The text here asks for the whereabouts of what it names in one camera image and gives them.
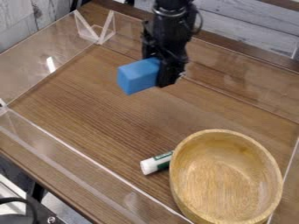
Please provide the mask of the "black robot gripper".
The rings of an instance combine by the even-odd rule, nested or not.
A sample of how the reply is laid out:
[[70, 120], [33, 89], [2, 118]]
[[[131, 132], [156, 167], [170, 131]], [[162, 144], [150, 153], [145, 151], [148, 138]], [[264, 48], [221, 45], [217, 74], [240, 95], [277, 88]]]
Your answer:
[[172, 85], [184, 72], [188, 56], [186, 43], [198, 27], [194, 25], [198, 16], [196, 8], [166, 10], [153, 8], [153, 18], [142, 22], [142, 58], [156, 57], [160, 60], [156, 86]]

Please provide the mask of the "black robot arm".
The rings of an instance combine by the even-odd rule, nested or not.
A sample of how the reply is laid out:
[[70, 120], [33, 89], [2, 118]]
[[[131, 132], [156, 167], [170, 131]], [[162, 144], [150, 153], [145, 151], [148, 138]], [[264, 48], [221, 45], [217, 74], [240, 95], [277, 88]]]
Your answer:
[[188, 63], [185, 46], [201, 31], [202, 17], [193, 0], [154, 0], [153, 18], [142, 22], [142, 58], [158, 59], [154, 85], [172, 85]]

